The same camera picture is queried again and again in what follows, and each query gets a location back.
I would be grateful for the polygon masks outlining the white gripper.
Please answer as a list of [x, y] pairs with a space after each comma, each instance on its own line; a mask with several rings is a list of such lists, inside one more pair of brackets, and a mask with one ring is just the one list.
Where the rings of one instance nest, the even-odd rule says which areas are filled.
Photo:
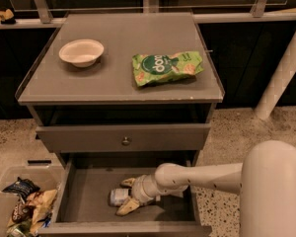
[[142, 175], [138, 178], [128, 178], [120, 185], [131, 188], [131, 197], [128, 197], [116, 212], [117, 216], [125, 216], [136, 210], [140, 205], [147, 205], [161, 195], [157, 183], [152, 175]]

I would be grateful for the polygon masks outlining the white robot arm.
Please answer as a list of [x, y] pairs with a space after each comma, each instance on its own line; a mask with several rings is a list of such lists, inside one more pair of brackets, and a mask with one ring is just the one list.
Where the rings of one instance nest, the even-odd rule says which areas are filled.
[[151, 175], [122, 182], [131, 195], [126, 215], [189, 186], [240, 196], [240, 237], [296, 237], [296, 148], [278, 140], [257, 144], [239, 164], [183, 167], [165, 163]]

